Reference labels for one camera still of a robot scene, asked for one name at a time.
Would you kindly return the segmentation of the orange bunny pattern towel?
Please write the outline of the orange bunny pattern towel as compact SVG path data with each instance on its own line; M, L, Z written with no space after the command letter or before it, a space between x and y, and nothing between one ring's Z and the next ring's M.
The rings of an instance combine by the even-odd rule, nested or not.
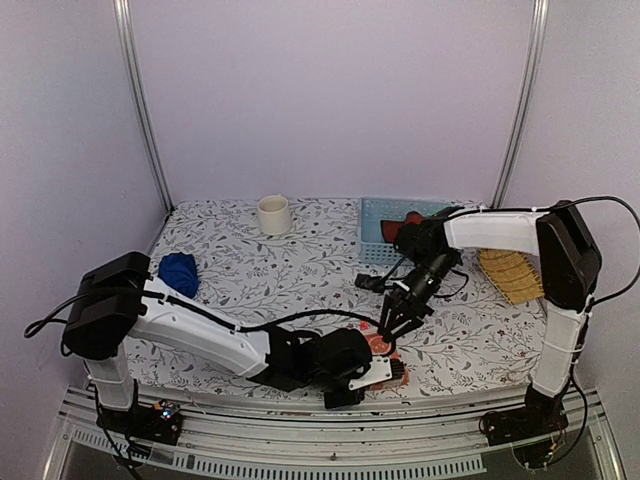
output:
M396 350L391 351L392 345L386 343L382 336L374 331L374 328L361 321L358 327L359 331L364 335L369 347L372 351L375 361L381 360L390 364L393 372L391 376L384 381L369 385L369 391L391 390L394 388L404 387L409 384L409 372L406 364L401 360Z

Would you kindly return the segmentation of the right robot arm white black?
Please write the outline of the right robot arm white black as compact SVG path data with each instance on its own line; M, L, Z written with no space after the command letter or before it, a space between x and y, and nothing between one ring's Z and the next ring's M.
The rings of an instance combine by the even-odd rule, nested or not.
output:
M584 348L602 266L599 248L577 207L569 201L506 210L448 207L383 230L402 259L413 265L384 297L379 333L388 343L417 329L432 314L429 303L460 265L463 251L518 254L536 261L546 327L530 389L542 397L523 407L516 422L524 435L539 435L556 417L547 398L561 395Z

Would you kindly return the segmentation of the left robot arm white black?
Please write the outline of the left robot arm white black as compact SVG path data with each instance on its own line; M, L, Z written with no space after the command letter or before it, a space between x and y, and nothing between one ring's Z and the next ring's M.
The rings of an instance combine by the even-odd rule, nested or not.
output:
M87 364L100 401L128 434L148 426L128 373L123 342L159 342L209 360L253 383L291 392L323 392L328 409L359 404L372 385L400 381L404 364L376 355L357 330L325 335L276 325L250 327L199 306L149 271L150 259L130 252L86 273L62 335Z

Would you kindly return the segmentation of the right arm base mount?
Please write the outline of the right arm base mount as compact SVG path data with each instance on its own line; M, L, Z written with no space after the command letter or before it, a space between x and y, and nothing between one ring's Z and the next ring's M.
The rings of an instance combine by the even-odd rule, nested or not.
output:
M521 407L490 411L479 420L479 431L490 446L561 433L569 425L559 398L526 397Z

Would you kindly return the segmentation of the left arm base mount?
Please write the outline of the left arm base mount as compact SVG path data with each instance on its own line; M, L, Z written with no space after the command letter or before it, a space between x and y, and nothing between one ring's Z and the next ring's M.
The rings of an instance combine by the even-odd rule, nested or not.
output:
M178 404L160 400L146 406L135 400L127 411L98 405L97 425L120 434L131 443L146 441L176 446L182 431L183 416Z

